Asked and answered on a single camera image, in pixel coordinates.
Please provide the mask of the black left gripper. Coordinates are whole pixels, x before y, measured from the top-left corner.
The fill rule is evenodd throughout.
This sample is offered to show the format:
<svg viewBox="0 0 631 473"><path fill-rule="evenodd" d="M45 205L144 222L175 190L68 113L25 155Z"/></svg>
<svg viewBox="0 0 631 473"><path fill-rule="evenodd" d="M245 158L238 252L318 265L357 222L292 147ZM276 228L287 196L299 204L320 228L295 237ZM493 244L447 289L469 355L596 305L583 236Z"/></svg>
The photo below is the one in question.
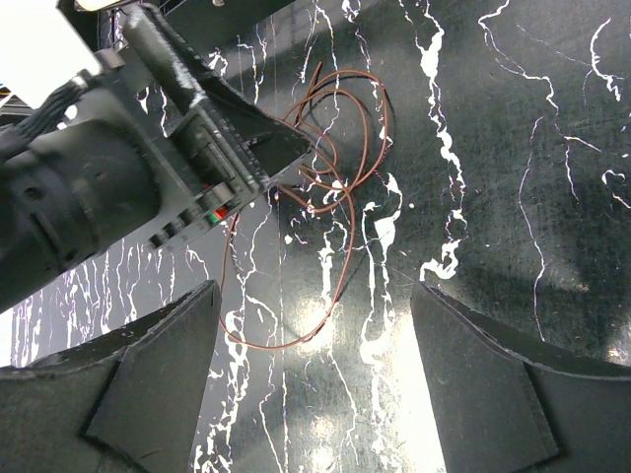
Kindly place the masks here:
<svg viewBox="0 0 631 473"><path fill-rule="evenodd" d="M180 112L166 134L125 62L105 49L29 117L29 248L103 251L129 235L175 249L280 184L312 151L296 128L245 100L158 7L135 4L122 33Z"/></svg>

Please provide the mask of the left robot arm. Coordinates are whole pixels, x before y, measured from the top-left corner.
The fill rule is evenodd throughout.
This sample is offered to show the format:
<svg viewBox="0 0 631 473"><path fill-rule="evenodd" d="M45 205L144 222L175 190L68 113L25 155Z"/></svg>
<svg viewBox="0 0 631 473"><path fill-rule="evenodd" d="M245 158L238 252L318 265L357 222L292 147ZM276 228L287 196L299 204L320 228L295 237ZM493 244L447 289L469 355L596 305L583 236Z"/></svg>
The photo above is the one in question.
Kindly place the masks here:
<svg viewBox="0 0 631 473"><path fill-rule="evenodd" d="M275 186L308 138L243 99L196 56L141 59L180 119L165 133L123 64L80 73L1 130L1 305L10 308L125 237L176 252Z"/></svg>

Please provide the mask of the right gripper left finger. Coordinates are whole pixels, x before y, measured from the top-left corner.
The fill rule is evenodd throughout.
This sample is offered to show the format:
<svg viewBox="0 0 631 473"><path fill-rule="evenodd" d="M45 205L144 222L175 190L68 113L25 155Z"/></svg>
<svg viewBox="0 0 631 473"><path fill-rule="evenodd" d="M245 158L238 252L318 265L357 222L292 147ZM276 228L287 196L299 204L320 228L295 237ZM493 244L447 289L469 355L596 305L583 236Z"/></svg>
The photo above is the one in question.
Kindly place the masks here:
<svg viewBox="0 0 631 473"><path fill-rule="evenodd" d="M206 281L89 342L2 368L2 471L186 471L220 308Z"/></svg>

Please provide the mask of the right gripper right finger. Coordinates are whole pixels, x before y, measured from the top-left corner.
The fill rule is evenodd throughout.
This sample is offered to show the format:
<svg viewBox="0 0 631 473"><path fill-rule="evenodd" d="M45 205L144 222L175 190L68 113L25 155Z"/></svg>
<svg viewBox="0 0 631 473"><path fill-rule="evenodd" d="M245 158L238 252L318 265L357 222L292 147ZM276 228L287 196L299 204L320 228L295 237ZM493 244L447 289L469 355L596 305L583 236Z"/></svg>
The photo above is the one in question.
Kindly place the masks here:
<svg viewBox="0 0 631 473"><path fill-rule="evenodd" d="M630 370L415 285L411 315L449 472L627 472Z"/></svg>

